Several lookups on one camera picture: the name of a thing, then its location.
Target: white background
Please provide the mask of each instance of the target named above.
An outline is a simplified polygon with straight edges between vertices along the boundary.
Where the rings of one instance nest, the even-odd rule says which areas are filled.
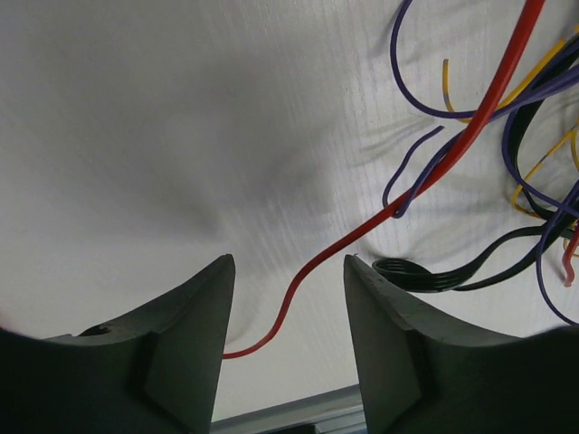
[[[400,58],[411,90],[474,109],[522,0],[416,0]],[[5,1],[0,5],[0,325],[27,335],[79,333],[180,284],[231,252],[237,280],[226,349],[269,329],[301,265],[380,209],[405,149],[434,127],[394,85],[384,32],[394,0]],[[550,0],[520,80],[576,24],[574,0]],[[527,170],[571,127],[574,98],[542,108],[523,145]],[[473,258],[535,221],[513,212],[503,121],[450,174],[345,252],[400,255],[432,270]],[[411,162],[410,185],[448,126]],[[535,184],[560,196],[576,177],[569,148]],[[478,276],[532,245],[515,241]],[[557,305],[557,243],[545,260]],[[343,253],[302,285],[280,335],[223,363],[215,419],[356,383]],[[425,297],[472,323],[530,335],[559,322],[535,272],[469,294]]]

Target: yellow wire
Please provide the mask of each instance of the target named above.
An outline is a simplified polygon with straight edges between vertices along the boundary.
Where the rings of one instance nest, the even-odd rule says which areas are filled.
[[[571,136],[571,155],[573,156],[573,162],[575,163],[575,167],[579,170],[579,155],[577,154],[577,130],[574,131],[574,134]]]
[[[548,157],[550,157],[552,154],[554,154],[562,145],[565,144],[565,142],[567,140],[569,140],[570,138],[572,138],[573,136],[576,135],[576,131],[575,129],[572,129],[571,131],[567,132],[567,134],[565,134],[561,140],[559,140],[557,143],[555,143],[555,145],[549,149],[546,154],[544,154],[541,159],[536,163],[536,165],[533,166],[533,168],[531,169],[531,171],[527,174],[527,176],[525,176],[525,182],[529,182],[531,180],[531,178],[536,174],[536,172],[539,170],[539,168],[541,167],[541,165],[543,165],[543,163],[545,162],[545,160],[547,160]],[[517,203],[517,198],[520,196],[521,192],[523,191],[523,186],[521,184],[517,185],[517,188],[515,189],[515,192],[513,193],[513,196],[510,199],[510,204],[513,206],[513,208],[515,208],[517,211],[520,212],[524,212],[525,214],[528,215],[532,215],[533,217],[537,217],[540,218],[535,212],[531,212],[526,210],[525,208],[521,207],[518,205]]]
[[[579,33],[579,24],[574,28],[574,30],[576,33]],[[553,59],[555,57],[555,55],[561,51],[561,49],[564,46],[565,46],[565,39],[559,40],[553,46],[553,48],[551,50],[549,50],[549,52],[543,57],[543,59],[541,59],[538,62],[538,64],[535,65],[535,68],[533,68],[531,70],[531,72],[529,72],[527,74],[527,76],[519,83],[519,85],[512,92],[510,92],[502,100],[502,102],[500,104],[498,104],[497,109],[502,109],[506,105],[513,102],[513,100],[516,97],[518,97],[518,95],[528,86],[528,84],[537,76],[537,74],[545,68],[545,65],[547,65],[551,61],[551,59]],[[449,112],[456,111],[454,109],[454,107],[452,106],[451,97],[450,97],[450,93],[449,93],[449,60],[448,59],[444,59],[444,61],[442,61],[442,96],[444,97],[444,105],[446,106],[446,109],[449,110]],[[457,120],[459,120],[459,122],[462,122],[464,124],[468,124],[470,122],[469,118],[457,119]]]

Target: black wire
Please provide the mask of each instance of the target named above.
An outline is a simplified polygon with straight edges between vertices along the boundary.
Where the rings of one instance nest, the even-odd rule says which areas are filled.
[[[571,41],[569,41],[563,50],[574,46],[577,41],[579,41],[579,36],[575,36]],[[546,71],[548,70],[548,73],[546,73],[545,77],[543,77],[541,80],[537,80],[536,83],[534,83],[533,88],[549,82],[559,74],[568,70],[573,65],[573,63],[579,58],[579,44],[577,44],[577,47],[568,51],[569,53],[567,53],[563,59],[557,60],[556,63],[551,61],[546,65]],[[517,171],[517,158],[521,142],[531,121],[535,117],[542,104],[543,101],[537,101],[532,104],[528,104],[520,108],[515,115],[514,124],[509,132],[508,137],[508,155]],[[553,211],[547,210],[547,208],[544,208],[536,203],[533,196],[527,190],[523,189],[523,195],[525,195],[525,198],[527,199],[531,209],[541,218],[548,220],[553,215]],[[579,201],[573,203],[572,207],[576,210],[579,210]],[[547,236],[545,250],[551,246],[559,237],[564,237],[568,240],[573,237],[574,232],[569,229],[569,226],[574,222],[574,220],[575,218],[572,215],[563,215],[563,217],[555,225],[554,229]],[[541,226],[529,226],[508,232],[490,244],[484,251],[482,251],[482,253],[480,253],[478,257],[473,259],[471,262],[451,271],[431,273],[428,269],[421,265],[418,265],[407,259],[397,258],[379,259],[372,264],[372,267],[397,287],[409,292],[437,293],[449,290],[471,291],[474,289],[485,288],[512,278],[533,265],[536,261],[536,247],[534,247],[519,262],[517,262],[509,269],[506,269],[489,278],[484,278],[479,282],[470,283],[468,285],[461,284],[472,278],[472,276],[474,276],[480,267],[482,267],[490,255],[502,244],[516,238],[541,235],[545,226],[546,223],[542,224]]]

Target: wire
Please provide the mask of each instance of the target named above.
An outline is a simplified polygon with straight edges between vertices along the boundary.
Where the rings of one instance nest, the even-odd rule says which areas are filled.
[[[400,72],[400,66],[398,64],[398,53],[396,50],[396,46],[398,43],[398,37],[400,34],[400,29],[402,27],[403,19],[408,12],[408,8],[412,0],[404,0],[402,5],[400,6],[400,11],[396,18],[394,19],[393,30],[392,30],[392,40],[390,44],[390,62],[392,66],[392,73],[394,75],[394,80],[396,81],[396,85],[398,89],[403,93],[404,97],[408,102],[410,102],[416,109],[419,109],[422,113],[426,113],[430,116],[436,118],[448,118],[448,119],[458,119],[458,118],[471,118],[473,116],[472,111],[457,111],[457,112],[449,112],[449,111],[442,111],[436,108],[431,108],[426,106],[425,104],[421,103],[406,87],[404,80],[402,78],[402,73]],[[539,2],[540,6],[544,3],[543,0]],[[509,106],[503,108],[503,110],[509,110]]]
[[[575,231],[577,229],[577,220],[574,221],[574,223],[570,226],[570,228]],[[563,239],[563,250],[567,250],[567,247],[569,246],[569,240],[568,239]],[[573,254],[574,258],[579,258],[579,254],[574,253]]]
[[[543,163],[547,160],[548,157],[552,156],[562,145],[565,144],[565,142],[567,140],[569,140],[570,138],[573,137],[573,135],[576,134],[575,130],[572,129],[570,131],[568,131],[557,143],[555,143],[555,145],[553,147],[551,147],[551,149],[549,149],[542,157],[541,159],[533,166],[533,168],[529,171],[529,173],[525,176],[525,181],[528,183],[530,182],[531,178],[538,172],[539,168],[541,168],[541,166],[543,165]],[[531,215],[533,217],[537,217],[537,218],[541,218],[536,212],[532,212],[529,210],[526,210],[525,208],[523,208],[522,206],[520,206],[517,203],[517,199],[520,196],[521,192],[523,191],[523,185],[519,184],[517,185],[517,188],[515,189],[515,192],[513,193],[513,196],[510,199],[510,203],[511,206],[513,208],[515,208],[517,211],[519,212],[523,212],[525,214]]]
[[[566,287],[570,287],[573,281],[575,280],[575,272],[573,270],[573,265],[571,264],[571,258],[575,256],[574,252],[577,249],[577,246],[579,246],[579,231],[575,231],[575,234],[573,235],[571,242],[568,243],[567,246],[565,246],[565,253],[563,254],[562,259],[563,268],[567,273],[565,282],[563,284]]]
[[[565,46],[564,52],[559,55],[557,59],[551,60],[546,69],[541,71],[540,74],[532,80],[530,86],[532,88],[540,87],[550,80],[556,79],[558,75],[568,69],[579,57],[579,51],[574,48],[577,44],[579,44],[579,37],[575,37],[572,41],[568,42]],[[516,170],[518,170],[518,150],[521,146],[524,132],[527,130],[528,125],[531,123],[541,104],[542,101],[538,101],[530,106],[524,106],[515,114],[515,128],[505,130],[505,139],[508,141],[508,157],[512,160],[513,166]],[[529,200],[531,209],[534,210],[536,215],[544,220],[548,220],[553,216],[553,212],[548,211],[535,203],[528,192],[523,190],[523,193]],[[579,203],[574,203],[572,206],[574,209],[579,209],[578,205]],[[555,228],[549,232],[546,246],[550,246],[558,236],[562,236],[566,240],[573,238],[574,232],[568,229],[568,226],[573,222],[573,216],[566,214],[560,222],[556,224]],[[545,230],[546,223],[543,226],[522,228],[509,232],[493,242],[488,248],[480,253],[477,258],[473,259],[468,264],[465,264],[458,269],[442,273],[431,273],[428,269],[406,259],[383,258],[377,260],[373,264],[373,268],[399,288],[412,292],[442,292],[446,290],[470,291],[484,288],[499,283],[507,278],[512,278],[532,265],[533,262],[536,261],[536,248],[532,249],[514,266],[498,273],[496,276],[485,278],[479,282],[468,285],[462,284],[477,272],[482,263],[484,263],[490,254],[492,254],[492,252],[502,243],[518,237],[540,235],[544,233]]]
[[[396,184],[396,181],[398,181],[398,178],[400,177],[400,175],[402,174],[402,172],[404,171],[404,169],[406,168],[406,166],[410,162],[410,159],[413,156],[416,149],[418,149],[420,147],[420,145],[422,145],[424,142],[426,142],[430,138],[436,136],[438,133],[440,133],[443,130],[444,130],[444,127],[442,125],[439,125],[438,127],[433,129],[432,131],[430,131],[430,132],[426,133],[424,136],[420,137],[418,140],[416,140],[416,142],[414,142],[414,144],[412,146],[410,146],[410,149],[408,149],[408,152],[404,156],[402,163],[400,164],[400,166],[398,167],[396,172],[394,172],[394,175],[392,175],[392,178],[390,178],[390,181],[388,181],[388,184],[386,185],[386,188],[384,189],[384,193],[382,194],[382,205],[384,208],[386,206],[388,206],[388,196],[390,195],[390,192],[392,191],[394,184]]]
[[[397,21],[401,16],[404,7],[407,10],[411,2],[412,0],[404,0],[403,6],[401,7],[401,12],[397,16]],[[449,152],[432,170],[431,174],[426,180],[424,180],[423,184],[416,185],[414,187],[414,192],[406,191],[386,208],[355,228],[353,231],[348,233],[348,235],[344,236],[331,246],[321,251],[306,265],[304,265],[290,282],[288,290],[286,291],[286,294],[281,303],[280,312],[278,313],[270,331],[256,344],[253,344],[241,351],[224,354],[224,359],[234,359],[252,354],[271,341],[271,339],[273,339],[281,329],[281,326],[290,309],[291,300],[294,298],[296,291],[299,288],[299,284],[313,269],[315,269],[326,259],[344,249],[346,246],[366,235],[382,222],[385,222],[387,219],[392,217],[394,213],[398,211],[402,205],[404,205],[408,198],[412,198],[413,195],[415,196],[423,193],[428,188],[433,186],[439,179],[441,179],[449,170],[451,170],[451,168],[472,145],[476,137],[480,134],[480,131],[484,128],[493,112],[495,111],[495,108],[497,107],[498,102],[514,73],[518,62],[520,61],[523,51],[527,46],[528,39],[533,32],[533,29],[536,25],[536,20],[541,13],[544,3],[545,0],[526,0],[525,6],[523,7],[523,10],[518,18],[515,30],[513,31],[510,41],[508,42],[507,49],[503,54],[500,65],[498,66],[495,77],[490,83],[489,89],[487,90],[485,97],[480,103],[479,109],[472,117],[472,121],[467,125],[465,130],[462,132],[462,134],[460,134],[456,142],[453,144]],[[395,50],[394,32],[391,40],[391,52],[393,45]]]
[[[579,170],[579,155],[577,154],[577,131],[571,136],[571,156],[577,170]]]
[[[570,44],[570,46],[572,48],[574,47],[574,43],[575,43],[575,40],[573,43]],[[579,50],[576,50],[576,51],[572,50],[573,55],[575,55],[577,53],[579,53]],[[525,105],[543,100],[551,95],[555,95],[557,92],[560,92],[560,91],[566,89],[567,87],[574,85],[576,82],[579,82],[579,69],[573,68],[572,71],[562,72],[561,74],[558,74],[557,76],[555,76],[552,80],[549,80],[548,82],[540,82],[539,85],[534,86],[533,92],[526,92],[526,95],[524,97],[517,98],[517,100],[514,101],[512,104],[509,104],[508,106],[497,110],[491,118],[492,119],[499,118],[499,117],[503,116],[504,114],[509,113],[513,110],[520,109],[521,107],[524,107]],[[431,159],[431,161],[424,167],[424,169],[422,170],[422,172],[418,176],[418,179],[414,182],[413,187],[411,188],[411,192],[414,192],[414,193],[412,193],[407,198],[404,205],[394,214],[394,218],[400,218],[404,215],[404,213],[406,212],[406,210],[408,209],[408,207],[410,205],[410,202],[416,196],[416,192],[418,191],[420,186],[430,176],[432,170],[434,170],[434,168],[441,162],[441,160],[446,156],[446,154],[449,152],[449,150],[454,146],[454,142],[459,137],[459,135],[460,134],[458,134],[453,139],[451,139],[451,141],[446,143],[434,155],[434,157]],[[552,201],[552,203],[555,203],[557,206],[561,206],[561,204],[559,202],[555,201],[555,199],[550,199],[550,200]]]
[[[561,51],[561,49],[565,46],[565,39],[559,40],[549,52],[543,56],[535,68],[528,73],[528,75],[519,83],[519,85],[506,96],[500,104],[498,104],[498,109],[503,109],[508,104],[513,102],[516,97],[526,88],[529,83],[537,76],[537,74],[545,68],[545,66]],[[455,113],[456,110],[452,106],[451,103],[451,96],[449,92],[449,60],[444,59],[442,61],[442,97],[444,98],[444,105],[449,112]],[[469,118],[459,118],[457,119],[459,122],[464,124],[468,124],[470,122]]]
[[[567,217],[563,223],[559,223],[554,228],[552,231],[553,238],[549,239],[548,242],[549,246],[555,242],[559,236],[565,236],[566,238],[571,238],[573,236],[573,233],[566,229],[570,220],[571,218]],[[449,290],[465,292],[481,289],[490,285],[495,285],[507,280],[508,278],[513,278],[530,267],[535,261],[535,250],[532,249],[515,265],[495,276],[468,285],[462,284],[472,278],[477,271],[479,271],[480,267],[482,267],[482,265],[487,261],[490,255],[504,243],[517,238],[541,235],[545,230],[545,226],[546,224],[544,223],[542,226],[529,226],[508,232],[490,244],[471,262],[450,271],[431,273],[421,265],[407,259],[397,258],[379,259],[372,264],[372,268],[389,282],[408,292],[440,293]]]
[[[579,181],[577,181],[575,183],[575,185],[573,186],[573,189],[571,190],[571,192],[569,192],[569,194],[565,198],[564,204],[565,205],[569,204],[572,200],[576,200],[576,198],[578,196],[579,196]],[[543,255],[543,252],[546,250],[546,243],[547,243],[547,239],[550,235],[550,232],[556,226],[557,221],[562,218],[563,212],[564,212],[563,209],[559,208],[556,211],[556,213],[553,214],[553,216],[551,216],[549,221],[546,223],[545,231],[543,232],[543,235],[541,235],[541,239],[539,240],[539,243],[536,245],[536,262],[535,262],[536,280],[537,280],[537,283],[539,285],[539,290],[541,291],[541,296],[543,297],[543,299],[545,300],[546,304],[549,306],[551,311],[555,315],[557,315],[560,319],[565,321],[567,324],[569,324],[571,326],[577,326],[577,323],[574,320],[565,316],[555,306],[555,304],[553,303],[553,301],[549,297],[548,293],[546,292],[545,281],[543,280],[543,270],[542,270],[541,257]]]

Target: white surface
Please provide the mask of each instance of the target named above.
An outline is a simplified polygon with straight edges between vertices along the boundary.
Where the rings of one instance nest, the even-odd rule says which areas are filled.
[[[455,106],[475,108],[522,4],[417,0],[400,47],[413,92],[442,108],[448,57]],[[271,326],[293,274],[378,211],[404,150],[435,125],[409,107],[391,76],[381,38],[397,6],[3,2],[0,323],[40,337],[78,333],[231,252],[238,273],[227,350],[253,344]],[[547,2],[518,79],[577,12],[574,0]],[[569,103],[565,97],[541,111],[525,142],[524,169],[572,125],[573,106],[563,117],[557,110]],[[413,160],[397,192],[460,127],[445,125],[450,131]],[[406,218],[347,251],[448,269],[499,234],[533,223],[508,207],[513,186],[505,187],[501,129],[501,121],[489,127]],[[557,160],[536,181],[550,193],[575,177],[568,147]],[[505,268],[530,245],[509,244],[480,275]],[[546,283],[557,305],[579,317],[579,297],[560,283],[561,254],[559,244],[550,250]],[[223,363],[216,419],[356,382],[342,258],[306,280],[271,344]],[[532,269],[494,288],[426,298],[514,335],[559,324]]]

